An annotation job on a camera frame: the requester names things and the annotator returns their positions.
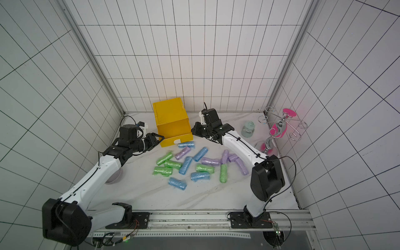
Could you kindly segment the yellow plastic drawer cabinet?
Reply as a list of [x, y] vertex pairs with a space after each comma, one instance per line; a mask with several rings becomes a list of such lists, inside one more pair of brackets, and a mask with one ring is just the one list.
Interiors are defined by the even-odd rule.
[[158, 134], [164, 136], [161, 147], [193, 140], [188, 115], [181, 98], [153, 103]]

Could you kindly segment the green bag roll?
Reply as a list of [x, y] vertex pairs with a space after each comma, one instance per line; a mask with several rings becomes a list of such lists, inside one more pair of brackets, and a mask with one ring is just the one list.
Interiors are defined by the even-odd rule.
[[179, 170], [182, 167], [182, 163], [173, 160], [167, 160], [164, 162], [164, 166], [167, 168], [173, 168]]
[[162, 175], [163, 177], [169, 177], [173, 173], [173, 169], [169, 167], [155, 167], [153, 175]]
[[159, 158], [156, 161], [157, 166], [162, 165], [165, 161], [170, 160], [171, 158], [173, 158], [174, 154], [172, 152], [168, 152], [166, 155], [164, 155], [163, 157]]
[[207, 165], [202, 165], [202, 164], [197, 164], [196, 166], [196, 171], [197, 172], [207, 172], [209, 174], [214, 174], [215, 173], [215, 168], [213, 166], [207, 166]]

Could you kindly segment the green bag roll vertical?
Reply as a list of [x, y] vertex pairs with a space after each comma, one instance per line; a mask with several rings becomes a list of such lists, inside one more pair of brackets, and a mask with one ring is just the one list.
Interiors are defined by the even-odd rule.
[[220, 182], [226, 183], [228, 179], [228, 166], [226, 164], [222, 164], [220, 166]]

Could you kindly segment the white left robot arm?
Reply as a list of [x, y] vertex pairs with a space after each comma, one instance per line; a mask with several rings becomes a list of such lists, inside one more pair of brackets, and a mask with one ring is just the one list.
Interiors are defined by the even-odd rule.
[[119, 137], [99, 157], [96, 165], [69, 191], [58, 199], [48, 199], [42, 206], [43, 237], [69, 246], [79, 246], [87, 236], [109, 225], [132, 226], [132, 207], [113, 203], [108, 209], [89, 211], [100, 188], [133, 156], [151, 151], [165, 138], [146, 133], [146, 124], [123, 125]]

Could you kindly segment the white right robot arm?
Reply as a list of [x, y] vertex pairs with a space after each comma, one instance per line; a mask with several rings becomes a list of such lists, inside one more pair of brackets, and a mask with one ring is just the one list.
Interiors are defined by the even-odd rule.
[[217, 142], [236, 154], [246, 167], [251, 167], [250, 188], [252, 196], [244, 207], [249, 217], [257, 218], [263, 214], [267, 202], [285, 186], [280, 160], [267, 156], [247, 143], [234, 131], [230, 124], [213, 127], [196, 122], [192, 134]]

